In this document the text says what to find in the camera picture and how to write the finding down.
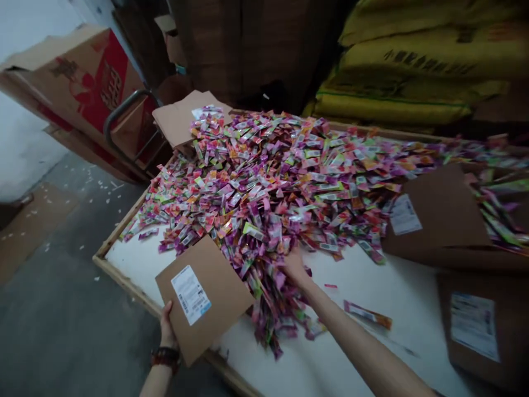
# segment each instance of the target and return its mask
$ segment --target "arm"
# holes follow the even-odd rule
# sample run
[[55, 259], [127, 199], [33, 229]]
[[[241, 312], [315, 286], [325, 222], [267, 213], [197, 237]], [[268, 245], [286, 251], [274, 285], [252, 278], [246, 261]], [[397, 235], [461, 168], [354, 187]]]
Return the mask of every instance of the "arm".
[[299, 248], [285, 259], [285, 273], [298, 285], [340, 348], [377, 397], [431, 396], [435, 393], [386, 346], [350, 318], [312, 281]]
[[[164, 307], [160, 320], [161, 342], [160, 347], [177, 349], [176, 337], [169, 322], [172, 302], [169, 301]], [[172, 379], [172, 368], [166, 365], [154, 365], [143, 384], [140, 397], [163, 397], [167, 393]]]

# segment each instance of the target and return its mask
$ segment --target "pile of candy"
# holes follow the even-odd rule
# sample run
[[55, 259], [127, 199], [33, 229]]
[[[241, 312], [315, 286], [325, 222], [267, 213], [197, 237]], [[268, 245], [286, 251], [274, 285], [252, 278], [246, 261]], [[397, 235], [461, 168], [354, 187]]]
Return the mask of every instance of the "pile of candy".
[[507, 175], [493, 180], [489, 171], [481, 172], [479, 179], [467, 174], [467, 184], [479, 204], [487, 234], [496, 247], [529, 256], [529, 234], [513, 221], [510, 214], [520, 203], [505, 202], [505, 197], [529, 192], [529, 179], [506, 181], [512, 176]]
[[358, 243], [382, 265], [380, 241], [403, 182], [453, 161], [529, 165], [476, 143], [397, 143], [376, 131], [360, 136], [355, 127], [331, 131], [324, 119], [249, 112], [224, 125], [219, 108], [195, 113], [197, 157], [178, 154], [159, 166], [122, 238], [168, 224], [159, 251], [178, 256], [209, 233], [256, 298], [255, 335], [276, 358], [279, 336], [296, 337], [296, 324], [308, 339], [325, 331], [280, 270], [291, 247], [300, 242], [339, 260], [342, 247]]

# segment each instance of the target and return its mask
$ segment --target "human hand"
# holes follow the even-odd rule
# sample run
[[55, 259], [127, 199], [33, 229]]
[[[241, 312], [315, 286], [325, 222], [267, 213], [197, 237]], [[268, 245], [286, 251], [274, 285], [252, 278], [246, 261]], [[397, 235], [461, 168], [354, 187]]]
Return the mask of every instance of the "human hand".
[[161, 313], [160, 328], [161, 328], [161, 342], [160, 347], [170, 347], [176, 349], [175, 333], [172, 331], [171, 321], [169, 321], [169, 313], [171, 313], [172, 301], [168, 301]]
[[303, 257], [298, 246], [292, 248], [290, 254], [285, 257], [284, 272], [294, 281], [298, 286], [305, 281], [310, 280], [305, 267], [303, 266]]

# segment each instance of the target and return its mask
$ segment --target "wall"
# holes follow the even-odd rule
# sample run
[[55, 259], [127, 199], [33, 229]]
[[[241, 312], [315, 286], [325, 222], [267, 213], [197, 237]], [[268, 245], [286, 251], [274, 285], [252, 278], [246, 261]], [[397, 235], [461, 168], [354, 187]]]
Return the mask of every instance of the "wall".
[[[68, 0], [2, 2], [0, 60], [37, 44], [48, 35], [64, 35], [84, 17]], [[42, 132], [47, 125], [0, 93], [0, 201], [20, 198], [68, 152]]]

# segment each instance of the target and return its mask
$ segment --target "gray floor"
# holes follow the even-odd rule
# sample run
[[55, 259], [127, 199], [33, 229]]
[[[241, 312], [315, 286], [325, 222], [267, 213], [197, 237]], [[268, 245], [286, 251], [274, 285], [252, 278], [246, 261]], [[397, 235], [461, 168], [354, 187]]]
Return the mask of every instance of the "gray floor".
[[[111, 181], [122, 183], [72, 153], [44, 180], [75, 193], [80, 204], [0, 287], [0, 395], [138, 395], [159, 343], [158, 321], [91, 257], [144, 186], [125, 184], [109, 195]], [[198, 362], [180, 369], [168, 395], [231, 392]]]

